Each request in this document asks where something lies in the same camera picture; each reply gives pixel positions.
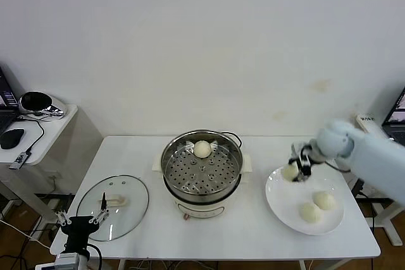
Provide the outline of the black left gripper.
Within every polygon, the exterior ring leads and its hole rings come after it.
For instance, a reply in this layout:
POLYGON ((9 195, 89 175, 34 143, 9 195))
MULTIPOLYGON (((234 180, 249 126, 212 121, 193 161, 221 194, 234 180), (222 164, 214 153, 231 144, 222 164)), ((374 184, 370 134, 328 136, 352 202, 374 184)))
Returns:
POLYGON ((67 236, 65 251, 86 251, 89 236, 95 233, 100 224, 109 216, 106 194, 103 193, 101 207, 95 216, 68 217, 66 211, 56 211, 55 215, 62 232, 67 236))

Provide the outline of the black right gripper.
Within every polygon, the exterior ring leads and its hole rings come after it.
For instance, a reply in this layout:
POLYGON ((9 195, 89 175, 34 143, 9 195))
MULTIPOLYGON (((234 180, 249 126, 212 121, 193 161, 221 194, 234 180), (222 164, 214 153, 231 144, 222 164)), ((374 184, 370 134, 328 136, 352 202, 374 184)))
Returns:
POLYGON ((292 181, 306 181, 312 174, 311 165, 319 163, 320 159, 311 145, 294 147, 294 156, 289 158, 288 165, 294 165, 298 169, 298 173, 292 181))

